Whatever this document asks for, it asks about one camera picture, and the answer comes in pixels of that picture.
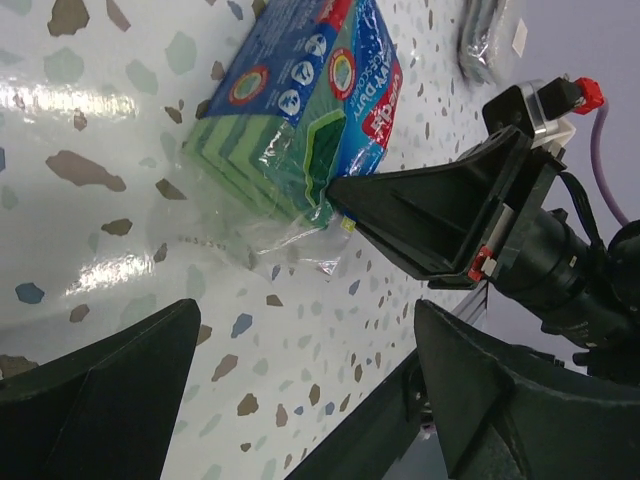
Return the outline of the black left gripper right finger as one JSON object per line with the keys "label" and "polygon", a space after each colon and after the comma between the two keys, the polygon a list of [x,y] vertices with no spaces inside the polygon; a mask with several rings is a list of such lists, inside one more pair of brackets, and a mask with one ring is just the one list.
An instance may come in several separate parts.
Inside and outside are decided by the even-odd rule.
{"label": "black left gripper right finger", "polygon": [[638,389],[557,366],[431,301],[417,301],[414,330],[450,478],[638,478]]}

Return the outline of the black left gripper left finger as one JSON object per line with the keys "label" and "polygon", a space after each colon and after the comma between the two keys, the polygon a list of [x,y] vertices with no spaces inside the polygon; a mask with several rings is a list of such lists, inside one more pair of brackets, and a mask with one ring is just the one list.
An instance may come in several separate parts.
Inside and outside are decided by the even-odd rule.
{"label": "black left gripper left finger", "polygon": [[2,478],[160,478],[200,326],[182,299],[2,380]]}

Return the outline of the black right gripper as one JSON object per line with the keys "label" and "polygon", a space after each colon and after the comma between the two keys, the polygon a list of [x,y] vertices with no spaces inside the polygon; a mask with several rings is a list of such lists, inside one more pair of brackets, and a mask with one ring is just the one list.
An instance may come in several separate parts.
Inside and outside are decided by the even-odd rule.
{"label": "black right gripper", "polygon": [[[547,117],[594,110],[598,87],[544,85]],[[457,161],[333,180],[327,198],[409,275],[470,289],[491,267],[496,289],[533,313],[543,332],[580,348],[589,375],[639,382],[639,224],[605,242],[586,190],[564,165],[565,148],[532,148],[520,128],[518,85],[482,110],[491,136]],[[491,235],[502,211],[506,229]]]}

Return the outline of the green sponge pack blue label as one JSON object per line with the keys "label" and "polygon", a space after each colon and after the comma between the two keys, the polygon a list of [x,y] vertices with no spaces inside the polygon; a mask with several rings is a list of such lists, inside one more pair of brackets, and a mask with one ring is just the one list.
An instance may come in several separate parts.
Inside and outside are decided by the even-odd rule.
{"label": "green sponge pack blue label", "polygon": [[331,274],[352,223],[328,198],[386,155],[403,83],[373,1],[271,1],[202,108],[149,235],[250,271]]}

